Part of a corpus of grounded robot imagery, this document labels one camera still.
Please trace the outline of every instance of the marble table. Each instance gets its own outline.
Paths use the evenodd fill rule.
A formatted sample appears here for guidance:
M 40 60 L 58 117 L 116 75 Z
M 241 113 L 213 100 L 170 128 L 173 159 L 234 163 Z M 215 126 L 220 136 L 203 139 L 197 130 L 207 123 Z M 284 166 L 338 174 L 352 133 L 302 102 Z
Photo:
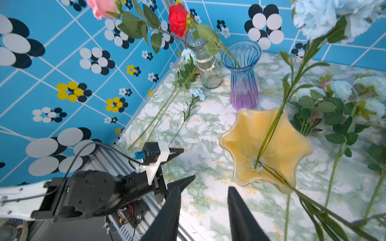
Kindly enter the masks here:
M 229 101 L 230 72 L 223 68 L 224 81 L 216 89 L 205 89 L 198 78 L 191 87 L 201 88 L 206 100 L 199 103 L 188 122 L 181 129 L 171 147 L 184 148 L 179 157 L 163 165 L 166 182 L 172 182 L 190 175 L 196 175 L 182 193 L 181 216 L 192 228 L 195 240 L 231 240 L 227 194 L 228 187 L 235 186 L 244 199 L 255 219 L 273 240 L 284 240 L 287 195 L 280 193 L 268 183 L 253 183 L 246 187 L 238 186 L 233 179 L 233 161 L 229 153 L 218 144 L 219 137 L 228 131 L 235 122 L 236 110 Z M 281 79 L 290 68 L 277 54 L 263 53 L 254 68 L 259 87 L 260 101 L 256 110 L 278 107 L 283 98 Z M 351 82 L 356 74 L 366 73 L 366 69 L 332 64 L 330 67 L 316 67 L 302 78 L 301 83 L 317 84 L 322 75 L 334 74 L 333 80 Z M 373 75 L 386 77 L 385 72 L 372 71 Z M 173 71 L 158 86 L 147 104 L 135 117 L 116 146 L 127 154 L 128 146 L 150 123 L 162 104 L 173 90 Z M 190 102 L 189 91 L 183 90 L 170 105 L 163 116 L 151 141 L 170 142 L 183 121 L 182 111 L 185 101 Z M 295 110 L 286 106 L 289 116 Z M 300 161 L 296 172 L 297 188 L 324 204 L 328 183 L 338 145 L 326 140 L 324 135 L 333 133 L 330 126 L 320 124 L 324 131 L 308 138 L 315 146 L 314 153 Z M 328 208 L 348 221 L 362 219 L 367 204 L 374 192 L 379 173 L 367 168 L 372 163 L 366 150 L 371 143 L 380 144 L 382 134 L 370 127 L 359 134 L 358 141 L 352 146 L 352 157 L 343 156 L 338 163 Z M 134 150 L 143 146 L 140 140 Z M 386 184 L 382 186 L 370 215 L 386 212 Z M 296 194 L 291 194 L 289 208 L 288 240 L 313 240 L 314 226 L 300 205 Z M 385 229 L 371 222 L 366 231 L 377 239 L 384 239 Z M 346 228 L 350 240 L 356 235 Z

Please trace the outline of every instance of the pink rose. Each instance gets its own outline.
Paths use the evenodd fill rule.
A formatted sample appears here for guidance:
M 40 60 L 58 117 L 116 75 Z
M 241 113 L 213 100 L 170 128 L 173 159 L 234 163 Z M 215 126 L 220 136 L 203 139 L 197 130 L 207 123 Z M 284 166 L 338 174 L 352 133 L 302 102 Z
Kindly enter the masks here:
M 94 16 L 98 20 L 101 20 L 102 17 L 113 18 L 113 16 L 106 12 L 119 13 L 115 1 L 116 0 L 87 0 L 87 3 L 93 9 Z

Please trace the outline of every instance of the yellow glass vase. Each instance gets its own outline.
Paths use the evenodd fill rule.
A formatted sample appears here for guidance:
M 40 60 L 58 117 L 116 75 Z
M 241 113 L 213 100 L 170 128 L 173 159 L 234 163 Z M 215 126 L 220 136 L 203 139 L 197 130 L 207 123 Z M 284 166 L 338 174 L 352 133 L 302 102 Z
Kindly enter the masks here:
M 292 190 L 269 172 L 252 166 L 277 112 L 278 108 L 268 111 L 239 110 L 235 124 L 220 137 L 219 143 L 233 158 L 234 179 L 238 185 L 265 181 L 275 185 L 280 192 L 289 194 Z M 296 167 L 303 157 L 313 151 L 311 141 L 293 128 L 288 114 L 284 112 L 261 160 L 296 187 Z

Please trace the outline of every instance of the black and white circle pattern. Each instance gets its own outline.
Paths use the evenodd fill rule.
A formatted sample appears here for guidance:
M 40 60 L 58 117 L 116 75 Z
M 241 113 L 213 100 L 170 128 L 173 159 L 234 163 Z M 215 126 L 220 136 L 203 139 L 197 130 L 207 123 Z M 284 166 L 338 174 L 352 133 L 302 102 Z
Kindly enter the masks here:
M 0 46 L 0 66 L 25 69 L 31 66 L 30 56 L 42 56 L 46 49 L 35 39 L 27 39 L 28 27 L 17 19 L 0 14 L 0 35 L 4 47 Z
M 45 176 L 55 172 L 66 173 L 75 155 L 80 149 L 92 141 L 91 131 L 87 128 L 68 128 L 63 130 L 58 137 L 40 138 L 29 143 L 25 149 L 28 156 L 38 158 L 30 164 L 28 172 L 33 176 Z M 74 146 L 74 156 L 60 155 L 69 146 Z M 87 146 L 76 159 L 70 172 L 82 168 L 90 159 L 89 155 L 97 149 L 95 144 Z
M 49 107 L 43 107 L 41 110 L 36 109 L 32 111 L 35 122 L 50 123 L 52 121 L 61 122 L 64 117 L 67 116 L 66 112 L 63 112 L 62 108 L 55 108 L 51 110 Z
M 258 4 L 254 4 L 249 8 L 248 14 L 252 20 L 245 22 L 245 31 L 250 40 L 259 43 L 262 50 L 269 49 L 271 43 L 283 42 L 284 33 L 281 31 L 283 20 L 276 5 L 267 5 L 263 10 Z
M 107 40 L 114 41 L 116 46 L 128 49 L 130 43 L 134 43 L 134 39 L 130 38 L 127 34 L 118 28 L 118 25 L 121 23 L 122 21 L 120 19 L 106 19 L 105 26 L 107 30 L 105 31 L 105 38 Z
M 84 69 L 91 69 L 95 74 L 107 75 L 110 72 L 109 69 L 115 67 L 114 61 L 110 59 L 110 53 L 98 47 L 91 51 L 88 48 L 82 48 L 79 53 L 83 57 L 79 62 L 80 66 Z

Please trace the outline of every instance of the blue tiled wall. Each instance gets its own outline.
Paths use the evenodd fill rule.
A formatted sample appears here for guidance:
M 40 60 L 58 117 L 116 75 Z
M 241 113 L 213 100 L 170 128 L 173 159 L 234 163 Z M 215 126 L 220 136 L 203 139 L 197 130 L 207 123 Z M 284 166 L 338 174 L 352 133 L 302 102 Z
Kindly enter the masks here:
M 282 18 L 280 30 L 284 34 L 284 39 L 278 44 L 271 43 L 271 46 L 264 51 L 271 53 L 286 51 L 291 53 L 292 49 L 296 49 L 297 43 L 306 44 L 306 37 L 293 25 L 290 0 L 183 0 L 182 3 L 190 12 L 196 13 L 203 24 L 211 26 L 218 33 L 221 33 L 221 27 L 223 27 L 221 21 L 223 21 L 228 29 L 225 30 L 224 28 L 220 38 L 226 45 L 239 40 L 250 39 L 244 25 L 247 21 L 252 20 L 249 15 L 252 5 L 259 5 L 263 10 L 268 5 L 276 5 Z M 220 21 L 220 29 L 217 26 L 217 21 Z M 267 32 L 266 27 L 267 25 L 262 28 L 264 32 Z M 354 40 L 350 39 L 349 41 L 323 46 L 315 59 L 386 71 L 384 62 L 386 55 L 385 35 L 386 15 L 383 13 L 381 18 L 374 22 L 366 33 Z
M 160 21 L 167 20 L 161 0 L 155 5 Z M 80 141 L 113 144 L 177 60 L 176 41 L 155 54 L 144 40 L 125 41 L 109 23 L 97 20 L 84 0 L 2 3 L 0 186 L 63 176 Z M 76 167 L 91 155 L 82 154 Z

